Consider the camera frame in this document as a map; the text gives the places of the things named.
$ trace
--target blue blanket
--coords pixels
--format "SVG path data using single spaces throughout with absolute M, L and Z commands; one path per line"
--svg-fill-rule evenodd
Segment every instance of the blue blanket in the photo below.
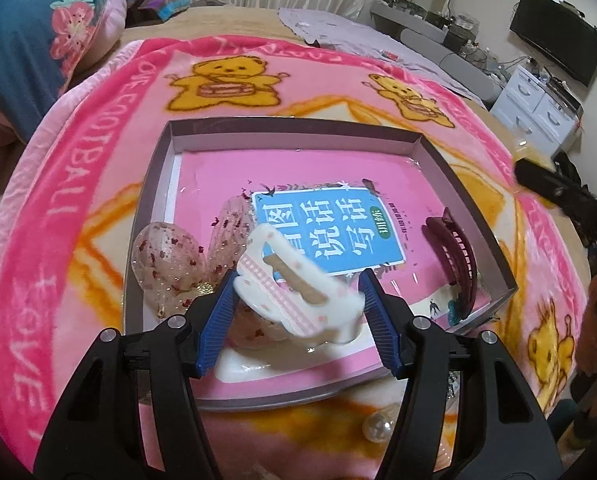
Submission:
M 0 0 L 0 111 L 24 142 L 66 90 L 107 0 Z

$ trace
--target green oval label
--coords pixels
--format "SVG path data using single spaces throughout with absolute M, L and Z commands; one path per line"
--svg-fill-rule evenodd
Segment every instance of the green oval label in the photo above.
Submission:
M 387 222 L 387 218 L 385 218 L 385 213 L 381 210 L 381 208 L 376 206 L 371 206 L 369 208 L 369 213 L 374 219 L 374 223 L 376 224 L 376 228 L 378 229 L 378 235 L 381 238 L 387 240 L 392 233 L 389 230 L 389 223 Z

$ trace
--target black flat screen tv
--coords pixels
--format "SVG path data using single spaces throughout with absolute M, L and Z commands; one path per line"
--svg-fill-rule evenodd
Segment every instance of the black flat screen tv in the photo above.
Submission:
M 510 29 L 589 86 L 597 69 L 597 29 L 553 0 L 520 0 Z

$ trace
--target pink blanket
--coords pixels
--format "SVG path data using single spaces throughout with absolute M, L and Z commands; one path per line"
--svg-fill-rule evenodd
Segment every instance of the pink blanket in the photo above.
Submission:
M 464 102 L 401 68 L 284 41 L 146 40 L 59 99 L 3 198 L 0 433 L 27 466 L 82 355 L 100 330 L 120 326 L 133 213 L 163 126 L 228 115 L 424 132 L 472 194 L 515 273 L 519 291 L 494 329 L 550 410 L 572 371 L 585 293 L 551 217 L 517 188 L 511 155 Z M 255 462 L 287 480 L 373 477 L 384 450 L 363 438 L 361 422 L 402 393 L 385 380 L 304 406 L 204 420 L 228 478 Z M 144 415 L 148 455 L 158 464 Z

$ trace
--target gray sheet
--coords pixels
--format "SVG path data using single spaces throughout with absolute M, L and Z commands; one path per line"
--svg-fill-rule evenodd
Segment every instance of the gray sheet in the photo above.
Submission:
M 323 10 L 280 9 L 278 17 L 307 43 L 318 41 L 322 48 L 395 63 L 405 70 L 414 72 L 417 76 L 438 82 L 445 88 L 483 106 L 483 102 L 478 96 L 444 72 L 438 65 L 367 25 L 352 22 L 347 18 Z M 398 60 L 386 59 L 381 54 L 382 50 L 396 54 Z

